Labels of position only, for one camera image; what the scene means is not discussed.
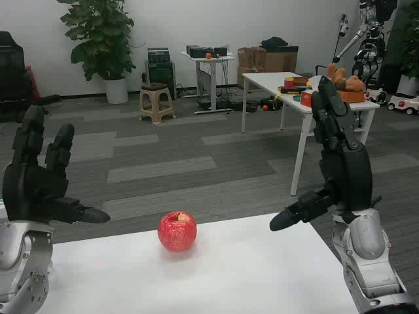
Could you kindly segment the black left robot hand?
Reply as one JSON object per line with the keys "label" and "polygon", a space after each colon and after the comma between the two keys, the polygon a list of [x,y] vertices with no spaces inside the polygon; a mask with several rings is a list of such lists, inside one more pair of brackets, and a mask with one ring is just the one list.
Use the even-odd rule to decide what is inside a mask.
{"label": "black left robot hand", "polygon": [[66,167],[71,158],[75,134],[71,123],[63,124],[48,145],[46,166],[39,165],[44,121],[43,110],[32,105],[26,111],[22,125],[16,130],[12,145],[14,154],[5,168],[2,187],[8,219],[44,223],[56,220],[68,224],[109,222],[111,217],[107,213],[66,196],[69,185]]}

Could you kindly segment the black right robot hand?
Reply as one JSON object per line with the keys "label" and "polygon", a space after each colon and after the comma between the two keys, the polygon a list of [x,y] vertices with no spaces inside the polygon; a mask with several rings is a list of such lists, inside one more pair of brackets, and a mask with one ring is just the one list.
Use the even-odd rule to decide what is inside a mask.
{"label": "black right robot hand", "polygon": [[371,207],[373,179],[367,149],[355,136],[355,117],[349,104],[325,76],[312,93],[312,113],[316,142],[323,146],[319,161],[323,189],[299,196],[278,213],[269,224],[273,232],[310,222],[333,205],[342,205],[345,211]]}

